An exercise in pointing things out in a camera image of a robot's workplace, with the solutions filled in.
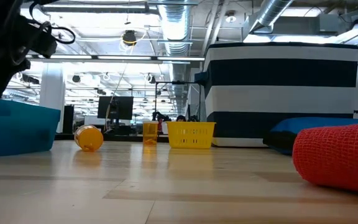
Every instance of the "red ottoman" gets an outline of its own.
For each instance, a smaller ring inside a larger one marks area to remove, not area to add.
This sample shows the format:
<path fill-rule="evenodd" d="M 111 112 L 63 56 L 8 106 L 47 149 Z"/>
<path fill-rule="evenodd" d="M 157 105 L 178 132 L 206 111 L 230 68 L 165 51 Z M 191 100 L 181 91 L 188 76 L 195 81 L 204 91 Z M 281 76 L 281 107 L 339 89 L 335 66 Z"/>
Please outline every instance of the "red ottoman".
<path fill-rule="evenodd" d="M 302 130 L 293 163 L 312 184 L 358 191 L 358 124 Z"/>

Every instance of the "yellow plastic basket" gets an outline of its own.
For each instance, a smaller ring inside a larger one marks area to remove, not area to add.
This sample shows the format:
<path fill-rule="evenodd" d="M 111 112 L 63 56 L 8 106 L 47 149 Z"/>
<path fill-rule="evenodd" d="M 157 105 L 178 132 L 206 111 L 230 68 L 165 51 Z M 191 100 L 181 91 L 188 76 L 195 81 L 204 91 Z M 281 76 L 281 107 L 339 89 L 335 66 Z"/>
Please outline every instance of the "yellow plastic basket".
<path fill-rule="evenodd" d="M 169 145 L 172 148 L 209 149 L 214 122 L 167 122 Z"/>

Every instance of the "monitor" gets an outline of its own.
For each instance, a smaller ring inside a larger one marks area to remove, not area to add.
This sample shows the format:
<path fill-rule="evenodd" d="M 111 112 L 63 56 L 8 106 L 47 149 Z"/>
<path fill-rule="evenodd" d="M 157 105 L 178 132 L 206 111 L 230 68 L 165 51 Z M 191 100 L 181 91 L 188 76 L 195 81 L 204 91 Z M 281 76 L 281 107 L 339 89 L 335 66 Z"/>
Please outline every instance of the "monitor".
<path fill-rule="evenodd" d="M 132 110 L 134 105 L 133 96 L 114 96 L 113 98 L 118 105 L 118 119 L 132 119 Z M 99 107 L 98 107 L 98 118 L 106 118 L 107 108 L 110 104 L 111 96 L 100 96 L 99 97 Z M 116 119 L 111 117 L 112 114 L 108 114 L 109 119 Z"/>

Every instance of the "blue plastic tub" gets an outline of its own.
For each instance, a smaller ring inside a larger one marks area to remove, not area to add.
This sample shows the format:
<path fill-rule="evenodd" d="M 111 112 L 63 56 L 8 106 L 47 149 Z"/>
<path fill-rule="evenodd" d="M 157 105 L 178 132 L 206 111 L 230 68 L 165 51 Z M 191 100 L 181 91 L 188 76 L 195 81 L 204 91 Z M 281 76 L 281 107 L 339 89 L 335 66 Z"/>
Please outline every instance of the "blue plastic tub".
<path fill-rule="evenodd" d="M 0 100 L 0 156 L 52 148 L 60 111 Z"/>

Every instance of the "striped wall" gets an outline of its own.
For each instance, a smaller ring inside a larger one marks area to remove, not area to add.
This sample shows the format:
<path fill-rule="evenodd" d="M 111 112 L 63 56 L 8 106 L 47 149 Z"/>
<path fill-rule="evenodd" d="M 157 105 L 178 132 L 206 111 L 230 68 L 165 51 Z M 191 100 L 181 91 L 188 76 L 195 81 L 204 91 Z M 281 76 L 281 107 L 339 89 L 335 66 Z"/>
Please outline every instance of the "striped wall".
<path fill-rule="evenodd" d="M 217 146 L 263 146 L 287 118 L 353 117 L 358 48 L 303 43 L 218 44 L 204 71 L 207 121 Z"/>

